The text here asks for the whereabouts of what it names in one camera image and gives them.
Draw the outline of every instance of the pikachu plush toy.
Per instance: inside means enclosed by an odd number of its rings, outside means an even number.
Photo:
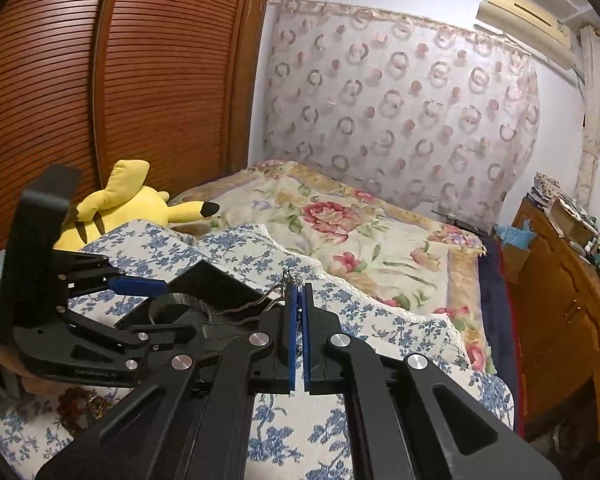
[[[91,193],[77,207],[77,217],[65,223],[55,248],[78,251],[105,233],[131,220],[142,219],[167,227],[171,222],[193,222],[215,215],[213,202],[185,202],[167,206],[169,193],[144,186],[149,163],[119,160],[107,187]]]

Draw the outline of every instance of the floral blanket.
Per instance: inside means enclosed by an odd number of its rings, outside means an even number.
[[[245,223],[389,306],[447,314],[474,370],[496,372],[482,325],[477,257],[481,241],[405,211],[296,162],[270,160],[190,189],[173,204],[211,200],[211,219],[172,226],[196,238]]]
[[[377,352],[400,358],[411,351],[429,356],[443,371],[512,427],[513,403],[504,382],[471,370],[459,333],[447,316],[416,316],[363,294],[330,276],[320,262],[286,251],[264,226],[238,226],[184,244],[176,233],[145,221],[123,225],[87,245],[83,251],[106,254],[129,275],[171,281],[206,260],[250,287],[263,291],[284,269],[293,269],[314,288],[316,306],[336,312],[345,332],[365,339]],[[70,308],[91,319],[115,323],[144,298],[116,296],[111,291],[72,301]],[[296,363],[296,385],[302,388],[302,357]],[[123,388],[94,388],[110,400]],[[0,452],[23,478],[71,442],[60,424],[57,398],[0,410]],[[339,396],[256,396],[248,442],[245,478],[253,480],[351,480],[352,465],[346,413]]]

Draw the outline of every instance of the blue plastic bag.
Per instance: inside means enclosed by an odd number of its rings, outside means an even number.
[[[522,250],[526,250],[536,237],[536,233],[529,228],[528,219],[522,224],[522,229],[510,225],[497,225],[496,232],[502,240],[503,246],[510,244]]]

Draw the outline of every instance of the red trim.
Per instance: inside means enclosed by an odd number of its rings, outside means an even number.
[[[502,256],[502,247],[500,242],[498,244],[498,259],[500,261],[500,274],[504,279],[504,257]],[[516,313],[513,309],[513,303],[511,301],[511,291],[509,290],[509,282],[504,280],[505,287],[507,289],[507,299],[509,300],[509,311],[511,313],[511,327],[513,330],[513,338],[516,341],[516,368],[518,370],[518,405],[516,406],[516,419],[520,437],[525,437],[525,422],[522,416],[525,413],[525,391],[522,383],[522,352],[520,351],[520,339],[518,338],[518,320],[516,319]]]

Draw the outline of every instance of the blue floral fabric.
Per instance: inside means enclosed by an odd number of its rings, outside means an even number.
[[[206,260],[259,291],[278,282],[284,269],[293,270],[312,283],[316,306],[339,315],[344,332],[366,340],[378,353],[391,357],[400,358],[412,351],[426,354],[494,416],[512,427],[509,390],[499,378],[471,370],[459,333],[446,316],[417,316],[379,303],[325,273],[317,260],[283,249],[264,226],[231,227],[193,242],[150,222],[134,221],[83,251],[106,254],[113,265],[129,275],[167,281]],[[70,308],[113,324],[142,300],[106,291],[77,298]],[[309,396],[301,391],[300,349],[296,374],[299,391],[290,396],[256,396],[245,478],[352,479],[344,400],[340,396]],[[124,388],[94,390],[114,402],[128,392]],[[32,479],[47,460],[71,442],[60,424],[57,406],[57,398],[37,397],[0,409],[0,452],[22,478]]]

